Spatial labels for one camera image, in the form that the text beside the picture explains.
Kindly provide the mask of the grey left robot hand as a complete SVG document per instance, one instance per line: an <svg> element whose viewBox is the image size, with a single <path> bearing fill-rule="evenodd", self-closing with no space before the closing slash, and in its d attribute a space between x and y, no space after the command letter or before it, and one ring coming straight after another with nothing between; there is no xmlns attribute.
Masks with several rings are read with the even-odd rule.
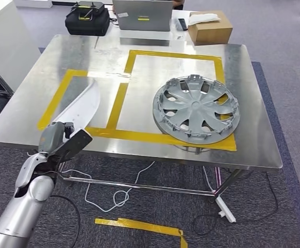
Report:
<svg viewBox="0 0 300 248"><path fill-rule="evenodd" d="M71 152L71 148L63 139L69 139L74 130L73 122L52 122L42 133L38 152L47 156L67 156Z"/></svg>

